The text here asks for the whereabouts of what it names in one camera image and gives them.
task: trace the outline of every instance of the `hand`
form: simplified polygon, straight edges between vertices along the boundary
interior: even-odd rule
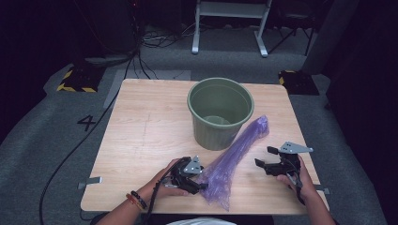
[[[156,184],[161,180],[164,174],[179,160],[179,158],[173,159],[166,168],[159,171],[146,185],[141,187],[137,190],[137,193],[144,199],[144,201],[149,204],[150,199],[152,197],[153,188]],[[180,189],[180,188],[173,188],[173,187],[165,187],[161,185],[158,190],[158,194],[156,195],[157,198],[163,198],[166,196],[184,196],[188,195],[188,191]]]
[[[300,167],[301,167],[299,172],[299,178],[302,183],[300,196],[302,200],[306,202],[306,200],[308,198],[311,198],[311,196],[313,196],[314,194],[317,195],[317,192],[314,187],[313,180],[311,179],[311,176],[308,174],[307,168],[305,167],[304,161],[302,160],[301,156],[298,156],[298,159],[300,161]],[[295,185],[286,175],[278,175],[276,179],[290,186],[296,193]]]

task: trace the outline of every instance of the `table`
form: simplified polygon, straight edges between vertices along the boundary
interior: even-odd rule
[[[196,1],[195,12],[195,33],[193,35],[192,53],[199,53],[200,37],[200,17],[201,16],[222,16],[239,18],[261,19],[258,31],[254,31],[255,40],[263,57],[268,56],[266,46],[262,39],[264,26],[266,25],[269,9],[272,0],[267,0],[265,4],[245,4],[245,3],[226,3],[226,2],[207,2]]]
[[[199,156],[206,167],[223,151],[209,151],[194,139],[187,95],[195,82],[127,79],[122,83],[90,177],[102,177],[100,184],[86,187],[81,202],[85,211],[111,211],[125,194],[138,189],[170,160]],[[231,187],[230,211],[208,205],[200,195],[168,197],[155,201],[154,213],[166,214],[305,214],[297,197],[274,176],[254,164],[279,162],[267,146],[284,142],[305,144],[290,100],[281,85],[243,84],[251,92],[254,112],[242,126],[265,114],[270,133],[257,140],[238,163]],[[308,153],[301,154],[310,176],[319,179]]]

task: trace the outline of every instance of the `bracelet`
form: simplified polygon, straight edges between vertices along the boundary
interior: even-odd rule
[[[137,205],[137,207],[138,207],[141,211],[144,210],[144,209],[143,209],[143,206],[142,206],[141,204],[137,203],[137,201],[135,201],[134,197],[132,197],[132,195],[130,195],[129,193],[126,194],[126,198],[129,199],[130,203]]]
[[[132,190],[131,195],[134,196],[138,200],[138,202],[141,204],[141,206],[143,206],[144,209],[146,209],[145,201],[140,197],[140,195],[137,192]]]

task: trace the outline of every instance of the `purple plastic bag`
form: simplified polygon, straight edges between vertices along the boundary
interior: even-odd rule
[[[228,150],[203,169],[196,182],[208,184],[208,188],[200,191],[207,203],[218,202],[229,211],[232,177],[237,164],[257,139],[268,134],[268,119],[263,115],[251,122]]]

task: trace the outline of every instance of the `wooden table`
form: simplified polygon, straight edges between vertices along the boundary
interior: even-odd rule
[[[102,182],[86,187],[81,203],[83,210],[111,211],[125,200],[127,192],[143,186],[174,158],[199,156],[206,167],[223,152],[206,150],[193,137],[187,95],[194,84],[135,79],[122,83],[90,176],[101,176]],[[293,191],[254,164],[255,158],[266,163],[280,161],[278,156],[267,152],[267,146],[279,148],[286,141],[305,145],[288,95],[281,85],[243,85],[253,96],[254,112],[239,134],[263,114],[268,117],[270,133],[257,140],[238,163],[231,187],[230,211],[226,212],[216,203],[208,205],[196,194],[156,200],[154,213],[306,213]],[[314,182],[319,184],[310,155],[301,156]],[[327,203],[323,192],[320,194]]]

